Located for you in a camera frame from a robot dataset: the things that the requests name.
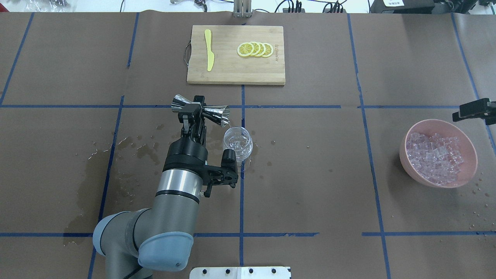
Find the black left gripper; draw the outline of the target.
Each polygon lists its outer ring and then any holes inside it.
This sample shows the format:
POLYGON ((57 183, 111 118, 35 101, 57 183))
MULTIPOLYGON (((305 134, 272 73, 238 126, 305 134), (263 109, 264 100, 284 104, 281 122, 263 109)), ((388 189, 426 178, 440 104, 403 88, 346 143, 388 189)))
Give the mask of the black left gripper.
POLYGON ((200 111, 196 115, 196 104, 185 104, 179 110, 179 121, 183 124, 181 137, 174 141, 168 149, 163 172, 171 169, 184 169, 193 173, 206 173, 205 162, 208 151, 205 147, 206 125, 203 116, 205 96, 195 95, 194 102, 200 103, 200 111), (194 137, 188 136, 193 131, 194 137))

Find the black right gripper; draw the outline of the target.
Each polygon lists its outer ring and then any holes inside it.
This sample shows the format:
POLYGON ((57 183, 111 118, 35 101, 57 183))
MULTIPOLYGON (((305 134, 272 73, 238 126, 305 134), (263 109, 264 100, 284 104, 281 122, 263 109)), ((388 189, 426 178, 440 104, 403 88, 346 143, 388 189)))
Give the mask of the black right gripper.
POLYGON ((466 119, 483 119, 486 126, 496 123, 496 101, 482 98, 459 106, 459 110, 452 114, 452 121, 459 122, 466 119))

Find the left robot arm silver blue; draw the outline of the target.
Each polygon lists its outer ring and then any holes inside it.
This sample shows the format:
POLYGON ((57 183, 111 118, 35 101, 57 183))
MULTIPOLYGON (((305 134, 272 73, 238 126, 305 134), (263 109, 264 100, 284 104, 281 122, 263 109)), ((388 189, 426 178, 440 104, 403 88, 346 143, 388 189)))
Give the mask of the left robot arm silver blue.
POLYGON ((191 254, 202 187, 225 181, 222 169, 208 166, 205 97, 176 95, 171 105, 182 124, 170 146, 151 208, 101 219, 93 245, 105 259, 107 279, 150 279, 154 271, 183 270, 191 254))

